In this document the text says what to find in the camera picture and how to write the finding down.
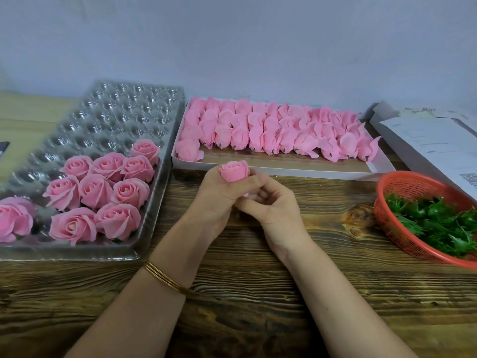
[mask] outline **left hand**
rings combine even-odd
[[[184,215],[204,229],[210,243],[225,228],[237,198],[247,192],[256,193],[270,178],[268,173],[257,174],[251,169],[247,178],[228,183],[221,177],[219,168],[215,166],[206,173],[196,198]]]

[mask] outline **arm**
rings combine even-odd
[[[151,262],[189,288],[207,248],[224,229],[235,200],[256,192],[266,180],[268,175],[254,175],[226,183],[218,167],[209,170],[188,211],[151,254]],[[185,300],[140,269],[66,358],[163,357]]]
[[[262,225],[271,250],[288,268],[334,358],[415,358],[308,235],[292,191],[269,179],[256,201],[237,208]]]

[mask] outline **basket rim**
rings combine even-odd
[[[386,203],[385,196],[384,196],[384,187],[386,186],[387,182],[390,179],[394,179],[396,177],[407,177],[407,178],[415,178],[418,177],[419,179],[425,179],[427,182],[437,185],[438,187],[445,187],[445,188],[450,188],[453,190],[454,193],[459,194],[463,198],[469,200],[474,207],[476,207],[476,204],[474,203],[473,200],[468,198],[466,195],[464,195],[462,192],[456,190],[452,186],[446,185],[445,183],[442,183],[436,179],[433,179],[431,177],[422,175],[417,172],[412,172],[412,171],[393,171],[386,173],[384,176],[382,176],[378,183],[376,184],[376,200],[379,201],[379,203],[384,206],[384,210],[386,211],[386,214],[388,215],[388,218],[391,220],[391,222],[395,225],[397,225],[401,231],[407,236],[409,240],[414,242],[416,245],[421,247],[423,250],[425,250],[427,253],[433,255],[434,257],[441,259],[449,264],[452,265],[457,265],[460,267],[465,267],[465,268],[470,268],[470,269],[476,269],[477,270],[477,261],[468,261],[468,260],[463,260],[459,259],[450,255],[447,255],[446,253],[443,253],[432,246],[426,244],[424,241],[422,241],[420,238],[418,238],[416,235],[411,233],[407,228],[404,227],[404,225],[397,219],[396,216],[391,212],[388,204]]]

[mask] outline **hand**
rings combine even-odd
[[[271,250],[283,263],[295,248],[311,241],[295,194],[274,179],[261,187],[256,201],[241,197],[235,206],[260,222]]]
[[[206,230],[210,243],[225,228],[233,204],[242,195],[257,193],[269,179],[267,173],[257,174],[250,169],[250,176],[228,183],[219,172],[220,166],[210,169],[202,181],[196,198],[184,218],[195,221]]]

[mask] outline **basket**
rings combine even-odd
[[[389,239],[409,255],[432,263],[452,264],[477,270],[477,256],[467,254],[462,259],[449,256],[410,233],[393,215],[385,201],[385,194],[389,195],[391,192],[409,200],[422,197],[444,197],[446,203],[456,204],[457,211],[472,208],[474,203],[470,198],[442,182],[419,173],[395,171],[386,173],[377,183],[374,214],[379,226]]]

